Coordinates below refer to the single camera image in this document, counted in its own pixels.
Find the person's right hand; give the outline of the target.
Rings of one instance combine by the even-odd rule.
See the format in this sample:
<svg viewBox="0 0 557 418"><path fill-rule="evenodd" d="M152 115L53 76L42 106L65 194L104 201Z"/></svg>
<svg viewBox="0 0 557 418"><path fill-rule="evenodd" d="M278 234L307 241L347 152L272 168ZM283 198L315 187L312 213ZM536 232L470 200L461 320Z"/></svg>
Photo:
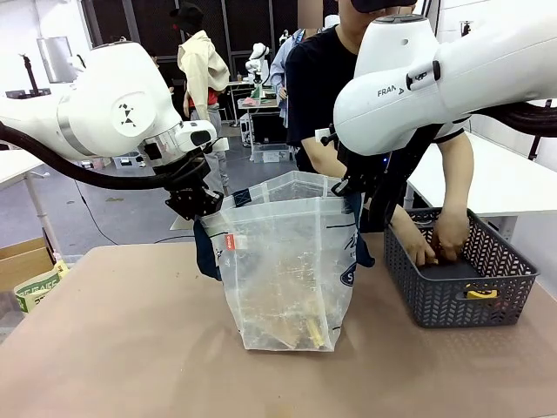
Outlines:
<svg viewBox="0 0 557 418"><path fill-rule="evenodd" d="M415 266L425 266L437 262L435 251L423 236L410 239L405 244L405 249Z"/></svg>

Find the person's left hand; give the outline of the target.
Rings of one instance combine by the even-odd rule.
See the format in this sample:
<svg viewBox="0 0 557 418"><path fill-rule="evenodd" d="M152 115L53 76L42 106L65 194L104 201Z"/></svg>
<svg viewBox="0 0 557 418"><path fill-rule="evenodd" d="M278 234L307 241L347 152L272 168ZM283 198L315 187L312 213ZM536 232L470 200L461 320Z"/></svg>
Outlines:
<svg viewBox="0 0 557 418"><path fill-rule="evenodd" d="M433 230L432 244L445 260L455 261L469 237L466 209L443 208Z"/></svg>

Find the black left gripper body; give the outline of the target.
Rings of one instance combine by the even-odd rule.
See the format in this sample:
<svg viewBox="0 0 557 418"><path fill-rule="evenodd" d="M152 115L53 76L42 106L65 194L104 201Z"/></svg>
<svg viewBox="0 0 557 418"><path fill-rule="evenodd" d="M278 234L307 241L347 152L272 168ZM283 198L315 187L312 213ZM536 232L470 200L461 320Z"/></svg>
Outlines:
<svg viewBox="0 0 557 418"><path fill-rule="evenodd" d="M186 220L195 220L218 212L224 194L204 187L186 188L170 192L165 201L177 215Z"/></svg>

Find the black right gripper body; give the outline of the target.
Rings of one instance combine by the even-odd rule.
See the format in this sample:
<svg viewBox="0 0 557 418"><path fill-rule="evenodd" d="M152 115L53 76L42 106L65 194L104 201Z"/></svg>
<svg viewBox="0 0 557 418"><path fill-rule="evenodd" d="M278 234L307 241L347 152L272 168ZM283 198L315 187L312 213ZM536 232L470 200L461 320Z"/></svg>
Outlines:
<svg viewBox="0 0 557 418"><path fill-rule="evenodd" d="M343 145L338 149L338 160L346 167L343 179L356 185L368 185L382 176L387 168L387 155L363 156L348 150Z"/></svg>

